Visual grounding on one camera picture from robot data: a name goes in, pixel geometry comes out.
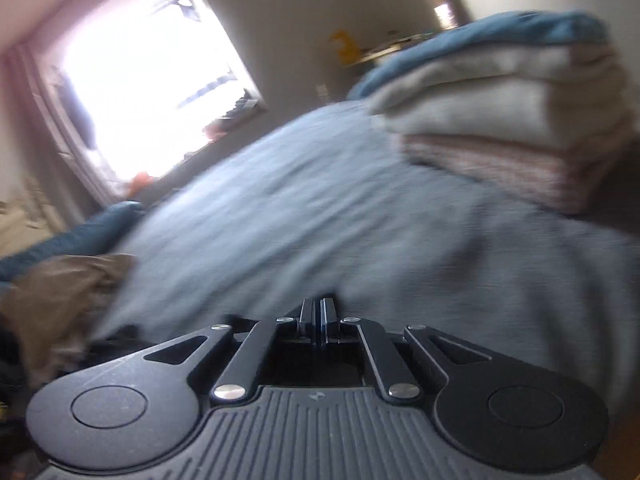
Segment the black t-shirt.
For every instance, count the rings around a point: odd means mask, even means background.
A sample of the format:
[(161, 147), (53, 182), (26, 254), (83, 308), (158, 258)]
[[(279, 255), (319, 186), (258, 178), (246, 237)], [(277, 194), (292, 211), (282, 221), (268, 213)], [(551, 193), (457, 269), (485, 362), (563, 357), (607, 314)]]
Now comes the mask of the black t-shirt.
[[(61, 362), (53, 372), (53, 378), (76, 370), (103, 364), (149, 348), (138, 326), (125, 325), (105, 339), (84, 344), (70, 342), (58, 350)], [(17, 340), (1, 329), (1, 445), (24, 448), (28, 440), (24, 422), (24, 396), (27, 394), (27, 375), (18, 355)]]

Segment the beige clothes pile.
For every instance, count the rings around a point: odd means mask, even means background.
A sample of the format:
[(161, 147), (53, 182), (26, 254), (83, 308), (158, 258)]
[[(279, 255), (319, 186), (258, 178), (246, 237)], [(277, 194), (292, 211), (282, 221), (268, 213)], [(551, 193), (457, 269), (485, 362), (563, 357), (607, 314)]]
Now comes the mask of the beige clothes pile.
[(133, 267), (126, 254), (62, 256), (13, 282), (1, 297), (1, 321), (17, 340), (30, 388), (54, 380), (63, 344), (90, 342)]

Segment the clothes on window sill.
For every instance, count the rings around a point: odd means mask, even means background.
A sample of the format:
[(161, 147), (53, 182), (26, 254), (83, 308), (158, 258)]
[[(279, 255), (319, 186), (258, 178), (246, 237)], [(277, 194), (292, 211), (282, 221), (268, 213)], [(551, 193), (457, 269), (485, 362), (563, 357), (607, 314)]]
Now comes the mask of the clothes on window sill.
[(252, 96), (250, 92), (245, 91), (244, 94), (234, 103), (231, 110), (227, 110), (220, 121), (224, 124), (229, 122), (237, 122), (245, 115), (250, 114), (254, 108), (258, 107), (259, 100), (256, 96)]

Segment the folded clothes stack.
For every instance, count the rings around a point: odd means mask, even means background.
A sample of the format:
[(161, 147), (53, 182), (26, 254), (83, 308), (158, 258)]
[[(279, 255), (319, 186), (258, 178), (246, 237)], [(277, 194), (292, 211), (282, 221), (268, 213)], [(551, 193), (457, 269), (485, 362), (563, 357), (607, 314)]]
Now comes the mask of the folded clothes stack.
[(605, 21), (515, 11), (396, 53), (349, 95), (409, 162), (579, 214), (634, 143), (628, 87)]

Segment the grey bed blanket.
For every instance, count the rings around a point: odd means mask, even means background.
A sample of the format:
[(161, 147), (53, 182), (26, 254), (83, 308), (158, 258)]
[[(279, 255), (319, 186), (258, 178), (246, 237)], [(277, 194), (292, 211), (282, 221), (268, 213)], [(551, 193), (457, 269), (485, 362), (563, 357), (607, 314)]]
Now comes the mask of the grey bed blanket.
[(565, 217), (407, 164), (338, 103), (204, 172), (119, 250), (136, 264), (97, 337), (160, 342), (331, 294), (393, 332), (423, 323), (575, 377), (614, 413), (639, 397), (638, 148)]

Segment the blue duvet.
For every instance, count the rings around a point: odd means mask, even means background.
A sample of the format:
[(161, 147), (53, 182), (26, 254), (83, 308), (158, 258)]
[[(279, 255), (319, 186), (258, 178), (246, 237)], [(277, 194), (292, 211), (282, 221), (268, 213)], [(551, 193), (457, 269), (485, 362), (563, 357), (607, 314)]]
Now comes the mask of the blue duvet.
[(1, 283), (9, 283), (44, 260), (59, 256), (97, 256), (113, 249), (143, 218), (139, 202), (124, 200), (83, 224), (1, 259)]

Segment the orange item on sill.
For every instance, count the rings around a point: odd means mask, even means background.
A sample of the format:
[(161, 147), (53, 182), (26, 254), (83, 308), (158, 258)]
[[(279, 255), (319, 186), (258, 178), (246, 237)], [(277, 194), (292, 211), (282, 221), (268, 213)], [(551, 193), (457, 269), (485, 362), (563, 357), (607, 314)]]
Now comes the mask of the orange item on sill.
[(154, 179), (148, 174), (146, 174), (145, 172), (142, 172), (141, 174), (137, 174), (130, 182), (127, 196), (134, 197), (153, 181)]

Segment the grey curtain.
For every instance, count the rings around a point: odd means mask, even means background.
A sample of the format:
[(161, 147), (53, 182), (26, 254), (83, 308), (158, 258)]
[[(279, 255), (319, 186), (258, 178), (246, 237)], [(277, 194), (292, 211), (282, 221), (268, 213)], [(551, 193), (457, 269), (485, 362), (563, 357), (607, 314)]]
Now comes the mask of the grey curtain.
[(1, 55), (1, 198), (35, 183), (66, 224), (119, 201), (26, 44)]

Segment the white low cabinet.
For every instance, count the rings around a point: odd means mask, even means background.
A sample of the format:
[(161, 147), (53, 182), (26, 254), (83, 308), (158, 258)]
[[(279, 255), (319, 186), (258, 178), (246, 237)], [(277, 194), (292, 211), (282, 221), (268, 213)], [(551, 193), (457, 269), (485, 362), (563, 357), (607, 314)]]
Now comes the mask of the white low cabinet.
[(418, 44), (422, 44), (422, 42), (430, 40), (437, 35), (439, 35), (439, 32), (421, 32), (420, 34), (387, 41), (385, 44), (381, 44), (380, 46), (364, 52), (357, 61), (349, 64), (348, 67), (356, 67), (359, 65), (380, 65), (384, 63), (386, 58), (390, 58), (398, 52), (410, 49)]

